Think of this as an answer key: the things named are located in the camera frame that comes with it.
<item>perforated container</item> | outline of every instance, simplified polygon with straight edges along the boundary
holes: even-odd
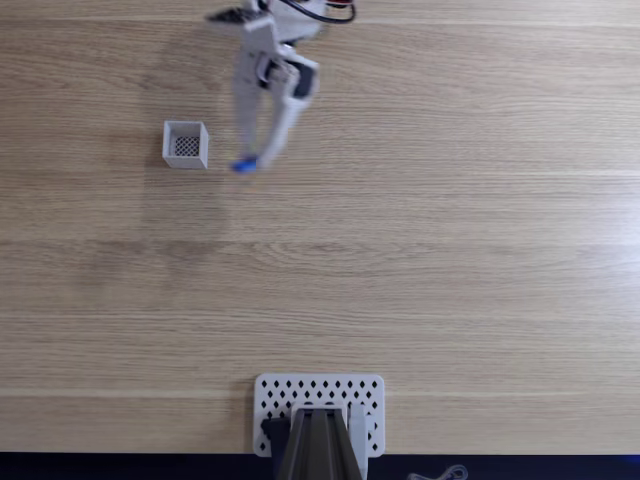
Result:
[[[162,157],[171,168],[206,169],[209,133],[202,122],[164,122]]]

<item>wood grain surface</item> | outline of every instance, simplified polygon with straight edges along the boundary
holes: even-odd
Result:
[[[640,451],[640,3],[359,3],[247,181],[223,0],[3,2],[0,450],[250,451],[301,371],[382,375],[389,453]]]

